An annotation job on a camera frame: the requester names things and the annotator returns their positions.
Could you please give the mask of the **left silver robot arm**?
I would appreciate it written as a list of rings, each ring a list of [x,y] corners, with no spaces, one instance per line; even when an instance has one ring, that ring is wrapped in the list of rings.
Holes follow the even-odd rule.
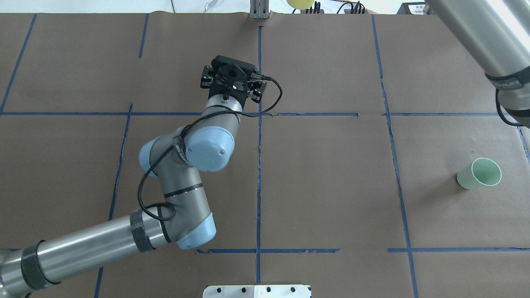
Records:
[[[121,191],[119,182],[123,160],[117,164],[113,195],[103,198],[99,190],[100,171],[81,179],[95,160],[83,162],[85,154],[100,153],[90,141],[106,141],[118,117],[126,120],[120,153],[127,151],[132,130],[133,106],[125,113],[6,112],[19,65],[1,66],[1,253],[15,259],[15,270],[27,296],[31,288],[23,281],[20,258],[23,249],[32,255],[34,270],[44,273],[42,261],[52,261],[52,269],[99,267],[104,258],[129,250],[137,253],[125,207],[141,212],[145,202],[136,201],[142,183]]]

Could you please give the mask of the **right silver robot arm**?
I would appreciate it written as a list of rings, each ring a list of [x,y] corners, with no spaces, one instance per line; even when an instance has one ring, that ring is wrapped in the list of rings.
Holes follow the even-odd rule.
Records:
[[[428,0],[443,24],[496,89],[496,109],[510,126],[529,127],[528,0]]]

